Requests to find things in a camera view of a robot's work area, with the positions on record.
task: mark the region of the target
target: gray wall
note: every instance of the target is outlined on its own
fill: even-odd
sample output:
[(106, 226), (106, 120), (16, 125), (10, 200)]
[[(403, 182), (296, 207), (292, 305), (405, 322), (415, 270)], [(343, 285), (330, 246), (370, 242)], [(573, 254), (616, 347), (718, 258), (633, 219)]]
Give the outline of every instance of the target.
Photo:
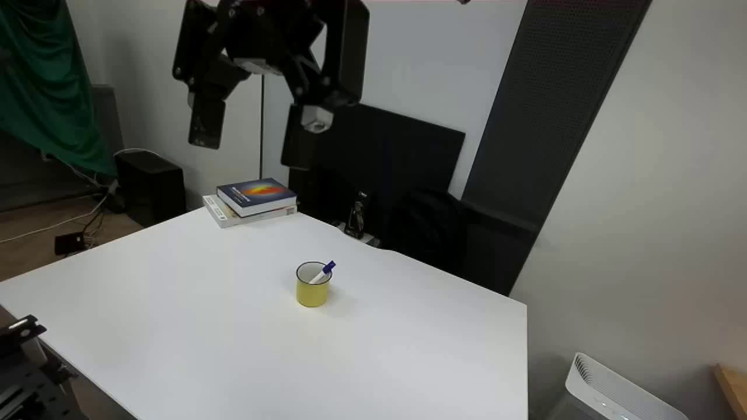
[(523, 268), (532, 394), (578, 349), (691, 418), (747, 369), (747, 2), (655, 0)]
[[(452, 183), (463, 195), (525, 0), (365, 2), (371, 27), (363, 102), (466, 131)], [(281, 152), (291, 102), (287, 83), (270, 77), (264, 167), (278, 179), (287, 179)]]
[(225, 120), (223, 148), (188, 145), (188, 85), (172, 77), (184, 0), (69, 0), (94, 83), (117, 93), (126, 147), (153, 148), (184, 167), (188, 188), (260, 175), (261, 79), (240, 83)]

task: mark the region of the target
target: stack of books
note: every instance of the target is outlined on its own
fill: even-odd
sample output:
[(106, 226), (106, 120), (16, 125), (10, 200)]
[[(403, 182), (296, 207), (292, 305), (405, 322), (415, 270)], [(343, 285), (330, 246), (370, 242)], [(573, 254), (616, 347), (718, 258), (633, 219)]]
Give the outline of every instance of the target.
[(204, 202), (225, 229), (296, 211), (296, 193), (273, 177), (219, 183)]

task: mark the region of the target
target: green curtain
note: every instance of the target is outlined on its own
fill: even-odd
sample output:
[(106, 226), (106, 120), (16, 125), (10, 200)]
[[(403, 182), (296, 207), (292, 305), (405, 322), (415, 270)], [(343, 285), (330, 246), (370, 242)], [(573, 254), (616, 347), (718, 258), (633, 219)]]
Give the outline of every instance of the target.
[(65, 0), (0, 0), (0, 131), (79, 169), (114, 175)]

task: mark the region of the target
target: computer monitor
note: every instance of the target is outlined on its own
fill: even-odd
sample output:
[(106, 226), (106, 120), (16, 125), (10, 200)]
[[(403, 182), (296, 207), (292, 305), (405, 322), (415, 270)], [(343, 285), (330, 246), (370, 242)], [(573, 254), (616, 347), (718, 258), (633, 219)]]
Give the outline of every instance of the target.
[(282, 163), (305, 211), (345, 222), (361, 191), (371, 202), (368, 230), (383, 236), (394, 204), (418, 188), (449, 191), (466, 132), (357, 104), (336, 110), (328, 132), (309, 132), (291, 110)]

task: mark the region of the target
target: pen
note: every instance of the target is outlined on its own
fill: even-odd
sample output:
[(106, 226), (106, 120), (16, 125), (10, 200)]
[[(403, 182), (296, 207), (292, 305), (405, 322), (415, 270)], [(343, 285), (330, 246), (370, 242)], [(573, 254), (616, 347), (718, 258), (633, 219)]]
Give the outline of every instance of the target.
[(330, 260), (319, 275), (313, 275), (313, 279), (309, 279), (309, 285), (319, 285), (326, 275), (330, 275), (334, 270), (334, 260)]

